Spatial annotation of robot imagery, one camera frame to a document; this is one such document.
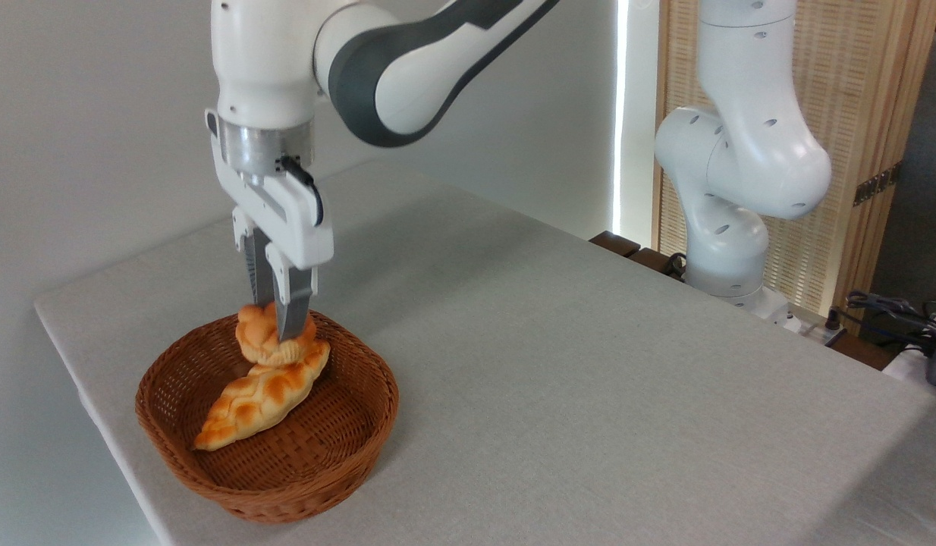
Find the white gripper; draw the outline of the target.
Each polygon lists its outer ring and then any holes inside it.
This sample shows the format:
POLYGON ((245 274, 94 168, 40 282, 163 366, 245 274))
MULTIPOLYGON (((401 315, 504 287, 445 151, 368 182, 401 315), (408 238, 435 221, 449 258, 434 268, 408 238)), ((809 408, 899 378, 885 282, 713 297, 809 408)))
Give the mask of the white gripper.
POLYGON ((233 211, 234 242, 245 256, 253 303, 276 301, 278 341, 302 334, 318 282, 313 267, 333 256, 332 225, 320 214, 318 190, 283 166, 313 159, 312 122, 284 129, 240 127, 205 111, 212 158, 233 211))

